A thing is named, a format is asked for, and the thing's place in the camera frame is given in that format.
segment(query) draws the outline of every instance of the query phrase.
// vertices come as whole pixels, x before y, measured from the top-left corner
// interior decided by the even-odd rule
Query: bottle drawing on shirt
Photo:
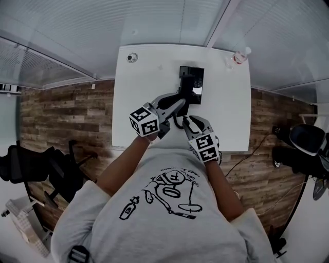
[[[248,55],[251,53],[250,47],[246,47],[244,52],[237,51],[230,58],[225,58],[225,64],[227,68],[234,69],[237,65],[241,65],[248,59]]]
[[[120,219],[126,220],[130,217],[130,215],[133,213],[133,211],[136,209],[136,204],[139,203],[139,196],[133,197],[130,199],[130,203],[125,206],[123,209]]]

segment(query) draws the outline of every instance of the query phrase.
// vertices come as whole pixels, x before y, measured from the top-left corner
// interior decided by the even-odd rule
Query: black pants
[[[279,140],[294,147],[274,147],[272,157],[276,162],[281,162],[284,165],[290,166],[295,172],[301,172],[306,175],[321,177],[327,171],[323,168],[319,155],[311,156],[298,149],[290,141],[290,129],[280,128],[277,134]]]

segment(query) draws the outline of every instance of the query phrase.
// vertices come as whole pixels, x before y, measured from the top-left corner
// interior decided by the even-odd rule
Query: black and white marker cube
[[[159,118],[147,108],[141,107],[129,115],[134,130],[141,136],[147,136],[160,130]]]
[[[218,145],[214,132],[189,141],[190,148],[201,162],[219,158]]]

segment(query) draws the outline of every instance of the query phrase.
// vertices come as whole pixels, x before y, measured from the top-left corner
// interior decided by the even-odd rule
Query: white table
[[[138,60],[126,57],[137,53]],[[113,102],[112,145],[129,146],[136,137],[129,114],[157,96],[176,92],[179,67],[204,68],[201,105],[190,105],[189,115],[207,119],[220,140],[220,150],[247,151],[250,134],[251,92],[248,62],[230,70],[231,52],[185,45],[133,45],[119,50]],[[185,132],[170,121],[171,130],[154,147],[188,148]]]

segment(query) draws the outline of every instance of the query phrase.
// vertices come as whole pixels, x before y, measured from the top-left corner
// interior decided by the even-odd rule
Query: bottle cap
[[[251,48],[250,47],[246,47],[245,53],[246,53],[246,55],[249,55],[251,53]]]

